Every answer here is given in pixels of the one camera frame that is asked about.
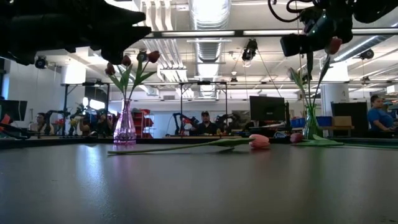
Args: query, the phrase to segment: clear glass vase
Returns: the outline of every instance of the clear glass vase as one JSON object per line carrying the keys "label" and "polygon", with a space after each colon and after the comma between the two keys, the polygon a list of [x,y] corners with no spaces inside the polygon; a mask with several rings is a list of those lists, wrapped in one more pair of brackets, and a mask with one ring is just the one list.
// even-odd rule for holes
{"label": "clear glass vase", "polygon": [[113,143],[118,145],[134,145],[136,143],[136,127],[131,116],[131,100],[123,100],[122,112],[116,123]]}
{"label": "clear glass vase", "polygon": [[303,128],[304,139],[312,140],[314,134],[322,137],[322,131],[319,129],[317,117],[315,116],[315,107],[315,105],[313,108],[307,106],[307,118]]}

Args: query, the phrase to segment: pink glass vase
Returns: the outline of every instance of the pink glass vase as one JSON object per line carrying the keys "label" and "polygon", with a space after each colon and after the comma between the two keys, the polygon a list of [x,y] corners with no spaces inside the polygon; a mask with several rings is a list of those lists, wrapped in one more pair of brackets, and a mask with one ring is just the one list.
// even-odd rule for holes
{"label": "pink glass vase", "polygon": [[134,145],[136,143],[136,127],[131,116],[131,100],[123,100],[123,108],[113,134],[113,143],[119,145]]}

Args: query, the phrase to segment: computer monitor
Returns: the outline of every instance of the computer monitor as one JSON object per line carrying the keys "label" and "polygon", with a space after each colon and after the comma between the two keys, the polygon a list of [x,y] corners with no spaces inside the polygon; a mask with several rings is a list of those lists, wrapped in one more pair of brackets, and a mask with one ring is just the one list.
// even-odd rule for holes
{"label": "computer monitor", "polygon": [[8,114],[13,121],[23,121],[25,120],[26,106],[27,101],[0,100],[0,119]]}
{"label": "computer monitor", "polygon": [[285,98],[250,96],[250,117],[255,121],[285,121]]}

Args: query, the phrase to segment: gray table surface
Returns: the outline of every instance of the gray table surface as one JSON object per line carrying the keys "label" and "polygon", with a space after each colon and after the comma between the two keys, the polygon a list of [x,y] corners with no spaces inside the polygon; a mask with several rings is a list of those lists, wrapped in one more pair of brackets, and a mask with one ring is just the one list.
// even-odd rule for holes
{"label": "gray table surface", "polygon": [[398,222],[398,151],[109,149],[0,150],[0,223]]}

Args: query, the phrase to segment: cardboard box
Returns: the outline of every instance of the cardboard box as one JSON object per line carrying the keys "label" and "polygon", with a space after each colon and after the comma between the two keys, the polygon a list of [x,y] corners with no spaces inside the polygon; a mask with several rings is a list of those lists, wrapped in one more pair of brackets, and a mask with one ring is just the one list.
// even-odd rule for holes
{"label": "cardboard box", "polygon": [[333,126],[336,127],[347,127],[352,126],[351,116],[334,116],[333,117]]}

